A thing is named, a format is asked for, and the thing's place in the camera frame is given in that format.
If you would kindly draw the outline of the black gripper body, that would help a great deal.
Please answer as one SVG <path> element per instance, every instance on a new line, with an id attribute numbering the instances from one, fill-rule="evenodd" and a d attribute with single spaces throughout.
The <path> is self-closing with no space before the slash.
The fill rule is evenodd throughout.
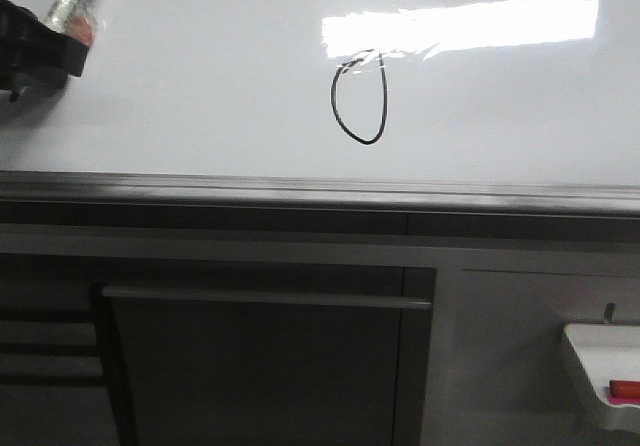
<path id="1" fill-rule="evenodd" d="M 18 101 L 31 88 L 63 89 L 69 77 L 82 75 L 88 54 L 88 45 L 1 0 L 1 90 L 9 101 Z"/>

